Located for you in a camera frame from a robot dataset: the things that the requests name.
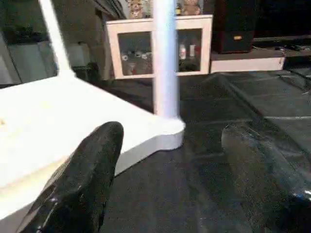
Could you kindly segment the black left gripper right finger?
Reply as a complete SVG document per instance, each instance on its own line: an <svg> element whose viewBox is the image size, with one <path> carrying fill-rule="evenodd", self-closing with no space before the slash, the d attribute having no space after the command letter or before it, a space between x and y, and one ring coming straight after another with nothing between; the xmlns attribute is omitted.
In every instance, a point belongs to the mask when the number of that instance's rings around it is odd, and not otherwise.
<svg viewBox="0 0 311 233"><path fill-rule="evenodd" d="M222 131L221 144L254 232L310 232L307 153L284 132L266 124L230 124Z"/></svg>

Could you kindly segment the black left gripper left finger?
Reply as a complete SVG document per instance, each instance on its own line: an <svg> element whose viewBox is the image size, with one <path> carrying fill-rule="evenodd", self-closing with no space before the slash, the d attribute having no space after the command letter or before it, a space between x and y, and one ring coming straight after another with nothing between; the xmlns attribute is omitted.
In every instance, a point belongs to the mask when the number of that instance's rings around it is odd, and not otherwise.
<svg viewBox="0 0 311 233"><path fill-rule="evenodd" d="M51 175L22 219L19 233L98 233L103 225L124 129L94 129Z"/></svg>

